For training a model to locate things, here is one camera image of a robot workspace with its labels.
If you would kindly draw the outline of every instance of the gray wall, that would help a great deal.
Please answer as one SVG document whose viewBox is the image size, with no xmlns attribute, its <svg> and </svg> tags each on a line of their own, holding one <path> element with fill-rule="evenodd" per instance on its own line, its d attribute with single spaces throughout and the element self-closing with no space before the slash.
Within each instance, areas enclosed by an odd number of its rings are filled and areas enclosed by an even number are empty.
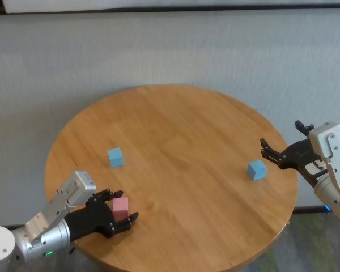
<svg viewBox="0 0 340 272">
<path fill-rule="evenodd" d="M 44 206 L 46 155 L 69 119 L 158 83 L 232 95 L 297 141 L 297 118 L 340 122 L 340 10 L 0 16 L 0 224 Z M 297 204 L 318 203 L 300 181 Z"/>
</svg>

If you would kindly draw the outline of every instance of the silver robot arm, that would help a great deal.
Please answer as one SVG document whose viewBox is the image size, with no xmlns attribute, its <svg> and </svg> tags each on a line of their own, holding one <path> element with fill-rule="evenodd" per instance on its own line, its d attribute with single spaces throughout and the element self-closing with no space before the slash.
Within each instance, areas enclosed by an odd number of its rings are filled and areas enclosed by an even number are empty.
<svg viewBox="0 0 340 272">
<path fill-rule="evenodd" d="M 340 220 L 340 125 L 327 122 L 319 127 L 295 123 L 307 139 L 288 146 L 283 152 L 273 150 L 261 139 L 262 156 L 280 169 L 293 168 L 314 188 L 316 196 Z"/>
<path fill-rule="evenodd" d="M 111 238 L 131 229 L 138 212 L 115 221 L 106 203 L 122 197 L 123 191 L 105 189 L 94 193 L 95 190 L 96 185 L 86 172 L 75 171 L 45 209 L 23 227 L 12 231 L 0 227 L 0 272 L 15 271 L 25 262 L 49 256 L 93 232 Z M 70 212 L 82 204 L 84 208 Z"/>
<path fill-rule="evenodd" d="M 340 125 L 324 123 L 309 132 L 309 139 L 328 170 L 324 177 L 319 178 L 314 192 L 340 220 Z"/>
<path fill-rule="evenodd" d="M 15 270 L 28 260 L 69 245 L 70 230 L 64 217 L 70 209 L 84 204 L 95 190 L 86 172 L 75 171 L 45 209 L 24 227 L 12 232 L 0 227 L 0 272 Z"/>
</svg>

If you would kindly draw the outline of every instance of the floor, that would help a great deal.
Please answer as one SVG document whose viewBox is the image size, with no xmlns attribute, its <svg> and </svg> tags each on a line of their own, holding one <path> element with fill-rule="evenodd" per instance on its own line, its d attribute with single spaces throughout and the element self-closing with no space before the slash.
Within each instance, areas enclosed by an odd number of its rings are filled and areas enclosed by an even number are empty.
<svg viewBox="0 0 340 272">
<path fill-rule="evenodd" d="M 105 272 L 78 250 L 33 261 L 18 272 Z M 273 247 L 239 272 L 340 272 L 340 223 L 332 214 L 293 215 Z"/>
</svg>

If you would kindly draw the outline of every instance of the round wooden table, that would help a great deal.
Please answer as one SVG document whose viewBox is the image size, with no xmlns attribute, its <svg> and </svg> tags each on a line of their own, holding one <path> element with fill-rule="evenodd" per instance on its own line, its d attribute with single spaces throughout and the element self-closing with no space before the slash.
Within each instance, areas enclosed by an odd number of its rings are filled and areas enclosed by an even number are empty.
<svg viewBox="0 0 340 272">
<path fill-rule="evenodd" d="M 124 190 L 139 217 L 130 231 L 98 233 L 76 246 L 108 269 L 135 272 L 228 271 L 264 252 L 288 222 L 296 171 L 269 161 L 252 181 L 248 163 L 261 159 L 260 138 L 286 143 L 254 109 L 221 93 L 183 85 L 133 88 L 75 116 L 52 146 L 46 196 L 74 170 L 98 190 Z M 120 147 L 124 166 L 107 150 Z"/>
</svg>

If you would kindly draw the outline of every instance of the cube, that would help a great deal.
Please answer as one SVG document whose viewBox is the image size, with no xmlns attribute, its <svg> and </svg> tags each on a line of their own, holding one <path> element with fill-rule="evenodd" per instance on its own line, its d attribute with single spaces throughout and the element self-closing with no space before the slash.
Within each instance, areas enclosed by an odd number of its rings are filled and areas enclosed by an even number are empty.
<svg viewBox="0 0 340 272">
<path fill-rule="evenodd" d="M 253 161 L 248 164 L 247 174 L 252 180 L 264 179 L 267 174 L 267 167 L 261 160 Z"/>
<path fill-rule="evenodd" d="M 129 199 L 120 197 L 113 199 L 113 216 L 116 221 L 120 221 L 129 216 Z"/>
<path fill-rule="evenodd" d="M 122 157 L 121 149 L 115 148 L 107 151 L 109 165 L 111 167 L 119 167 L 124 164 L 124 158 Z"/>
</svg>

